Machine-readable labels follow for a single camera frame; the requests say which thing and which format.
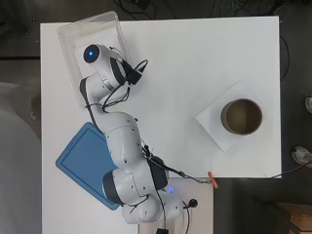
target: cup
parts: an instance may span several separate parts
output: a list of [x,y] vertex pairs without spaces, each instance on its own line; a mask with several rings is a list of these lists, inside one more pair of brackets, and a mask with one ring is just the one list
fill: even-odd
[[221,112],[223,127],[231,134],[253,134],[262,123],[261,108],[253,100],[240,98],[227,103]]

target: clear plastic container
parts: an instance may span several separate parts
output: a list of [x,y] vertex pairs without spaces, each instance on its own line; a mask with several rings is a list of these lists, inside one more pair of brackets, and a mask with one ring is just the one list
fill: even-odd
[[108,12],[62,26],[58,37],[79,106],[85,108],[79,91],[80,81],[96,72],[83,60],[85,49],[90,44],[102,44],[116,48],[129,60],[117,14]]

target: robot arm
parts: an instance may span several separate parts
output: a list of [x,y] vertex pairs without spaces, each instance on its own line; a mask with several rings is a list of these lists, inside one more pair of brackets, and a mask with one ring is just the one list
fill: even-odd
[[[143,156],[136,119],[124,112],[105,113],[98,105],[126,82],[135,84],[140,74],[118,53],[102,45],[89,46],[84,60],[97,72],[81,81],[80,91],[94,125],[105,134],[110,156],[118,167],[103,177],[104,194],[123,206],[123,217],[128,223],[162,219],[163,205],[166,218],[180,215],[183,204],[176,195],[160,191],[158,197],[157,191],[168,184],[168,172]],[[164,165],[161,159],[154,160]]]

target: gray floor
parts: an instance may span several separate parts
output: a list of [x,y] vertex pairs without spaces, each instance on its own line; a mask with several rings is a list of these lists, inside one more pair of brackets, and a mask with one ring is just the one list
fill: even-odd
[[[19,19],[31,29],[31,32],[29,35],[21,35],[11,31],[2,36],[0,56],[40,56],[40,22],[76,21],[108,11],[117,12],[120,20],[132,20],[114,4],[113,0],[15,0],[12,2],[16,2]],[[173,19],[174,15],[178,19],[207,18],[214,4],[213,0],[155,2],[157,20]],[[213,18],[233,17],[232,2],[216,0]],[[272,3],[273,1],[262,0],[259,5],[259,0],[250,0],[247,9],[252,15],[261,14],[267,12]],[[283,171],[296,166],[291,157],[294,146],[302,145],[312,151],[312,140],[310,140],[312,116],[303,105],[304,98],[312,94],[312,4],[303,5],[299,1],[285,4],[289,6],[291,13],[287,20],[281,23],[280,31],[288,42],[291,64],[288,75],[281,81]],[[250,15],[248,11],[242,10],[238,16],[247,17]],[[152,12],[152,9],[147,9],[150,15]],[[281,73],[284,73],[286,63],[286,49],[282,43]],[[36,121],[30,118],[30,112],[33,111],[30,103],[37,95],[40,86],[39,60],[0,61],[0,68],[2,71],[0,82],[21,84],[21,93],[26,98],[13,97],[13,100],[19,108],[19,115],[40,136],[40,117]],[[288,233],[288,230],[285,230],[274,218],[267,217],[261,224],[254,222],[266,215],[253,202],[252,196],[261,197],[266,201],[312,205],[312,170],[308,169],[286,175],[284,179],[277,181],[225,178],[220,179],[219,184],[220,189],[215,192],[214,198],[214,233],[257,233],[256,230],[260,230],[256,228],[258,225],[262,226],[265,233]]]

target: blue cutting board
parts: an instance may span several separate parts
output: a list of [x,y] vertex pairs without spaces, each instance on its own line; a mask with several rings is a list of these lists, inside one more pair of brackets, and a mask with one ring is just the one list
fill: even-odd
[[105,136],[92,123],[86,123],[68,143],[56,161],[57,167],[110,210],[119,205],[109,201],[102,191],[103,176],[117,169]]

